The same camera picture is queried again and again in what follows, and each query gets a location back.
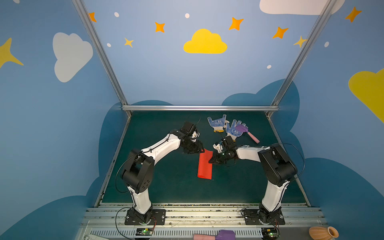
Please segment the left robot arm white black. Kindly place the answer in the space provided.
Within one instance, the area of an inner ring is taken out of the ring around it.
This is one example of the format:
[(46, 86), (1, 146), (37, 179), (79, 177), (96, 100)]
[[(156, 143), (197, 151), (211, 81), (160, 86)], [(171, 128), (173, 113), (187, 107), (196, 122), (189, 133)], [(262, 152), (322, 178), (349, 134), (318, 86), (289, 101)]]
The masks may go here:
[(170, 131), (152, 146), (130, 152), (122, 166), (121, 178), (132, 195), (136, 214), (146, 217), (152, 211), (148, 188), (152, 183), (156, 164), (179, 148), (185, 154), (203, 153), (205, 150), (198, 140), (199, 135), (195, 124), (185, 122), (180, 129)]

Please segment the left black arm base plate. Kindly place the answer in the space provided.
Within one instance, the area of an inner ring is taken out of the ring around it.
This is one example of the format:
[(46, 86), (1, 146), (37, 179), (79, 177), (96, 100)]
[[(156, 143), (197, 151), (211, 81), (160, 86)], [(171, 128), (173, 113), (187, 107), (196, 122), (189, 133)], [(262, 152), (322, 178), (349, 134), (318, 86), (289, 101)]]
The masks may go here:
[(166, 217), (165, 209), (149, 209), (145, 214), (140, 214), (135, 209), (128, 210), (124, 224), (126, 226), (138, 226), (138, 225), (164, 225)]

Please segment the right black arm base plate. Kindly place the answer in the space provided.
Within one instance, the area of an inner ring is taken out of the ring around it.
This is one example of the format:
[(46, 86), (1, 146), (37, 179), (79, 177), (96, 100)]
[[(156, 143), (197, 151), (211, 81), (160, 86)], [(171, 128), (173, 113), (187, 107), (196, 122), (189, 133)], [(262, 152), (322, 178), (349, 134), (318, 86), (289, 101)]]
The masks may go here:
[(241, 216), (245, 219), (246, 225), (285, 225), (285, 219), (281, 208), (274, 212), (265, 209), (246, 209), (243, 208)]

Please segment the red square paper sheet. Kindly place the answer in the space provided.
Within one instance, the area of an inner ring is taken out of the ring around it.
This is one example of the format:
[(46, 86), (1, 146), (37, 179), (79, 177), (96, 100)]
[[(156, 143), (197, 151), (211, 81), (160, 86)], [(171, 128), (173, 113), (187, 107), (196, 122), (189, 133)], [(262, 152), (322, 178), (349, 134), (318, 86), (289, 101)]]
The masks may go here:
[(213, 165), (209, 163), (210, 159), (213, 156), (213, 152), (205, 150), (199, 155), (199, 164), (198, 164), (198, 178), (201, 179), (212, 179), (212, 168)]

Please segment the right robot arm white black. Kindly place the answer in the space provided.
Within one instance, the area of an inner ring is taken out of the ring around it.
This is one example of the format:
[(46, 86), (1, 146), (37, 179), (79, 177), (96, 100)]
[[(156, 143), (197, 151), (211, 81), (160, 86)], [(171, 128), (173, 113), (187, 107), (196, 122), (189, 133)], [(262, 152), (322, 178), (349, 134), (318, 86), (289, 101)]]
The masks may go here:
[(225, 165), (230, 160), (249, 160), (261, 163), (268, 180), (261, 202), (261, 212), (276, 215), (281, 210), (284, 193), (298, 173), (298, 169), (279, 143), (266, 147), (237, 146), (231, 137), (213, 144), (214, 153), (209, 160), (214, 165)]

